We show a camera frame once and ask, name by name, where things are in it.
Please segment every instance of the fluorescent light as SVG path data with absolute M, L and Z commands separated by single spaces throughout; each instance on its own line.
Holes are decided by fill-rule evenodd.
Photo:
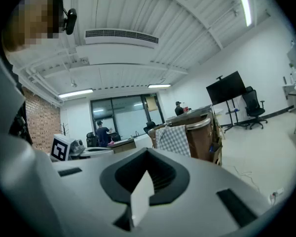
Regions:
M 171 84 L 150 84 L 148 88 L 167 88 L 170 87 Z
M 92 92 L 93 92 L 92 89 L 84 89 L 84 90 L 79 90 L 79 91 L 73 91 L 73 92 L 69 92 L 69 93 L 59 94 L 58 96 L 60 98 L 64 98 L 64 97 L 77 96 L 77 95 L 82 95 L 82 94 L 92 93 Z
M 249 0 L 241 0 L 241 3 L 242 3 L 243 10 L 245 12 L 247 26 L 249 26 L 252 23 Z

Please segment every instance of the person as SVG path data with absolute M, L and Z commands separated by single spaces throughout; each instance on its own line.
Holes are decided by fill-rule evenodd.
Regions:
M 180 107 L 180 104 L 181 104 L 181 102 L 179 102 L 179 101 L 177 101 L 176 102 L 176 108 L 175 108 L 175 112 L 176 112 L 176 115 L 177 116 L 179 116 L 179 115 L 181 115 L 181 114 L 183 114 L 184 113 L 184 110 L 183 110 L 183 108 L 182 107 Z
M 107 127 L 102 127 L 102 121 L 97 121 L 98 129 L 96 129 L 95 133 L 99 138 L 99 145 L 102 148 L 106 148 L 109 143 L 109 136 L 107 133 L 112 133 L 112 128 L 108 129 Z
M 0 57 L 22 94 L 22 85 L 8 60 L 10 53 L 26 49 L 36 44 L 36 40 L 57 37 L 56 34 L 61 32 L 64 24 L 63 8 L 63 0 L 22 0 L 1 32 Z M 27 125 L 25 103 L 16 114 L 9 134 L 33 144 Z

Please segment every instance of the checkered cloth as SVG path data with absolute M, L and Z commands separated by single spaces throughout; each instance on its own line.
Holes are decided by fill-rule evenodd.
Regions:
M 184 156 L 191 156 L 185 133 L 185 125 L 164 127 L 156 130 L 156 144 L 158 149 L 174 152 Z

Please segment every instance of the monitor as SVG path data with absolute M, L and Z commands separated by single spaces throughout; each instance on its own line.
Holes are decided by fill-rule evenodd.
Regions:
M 246 93 L 238 71 L 206 87 L 213 105 L 233 99 Z

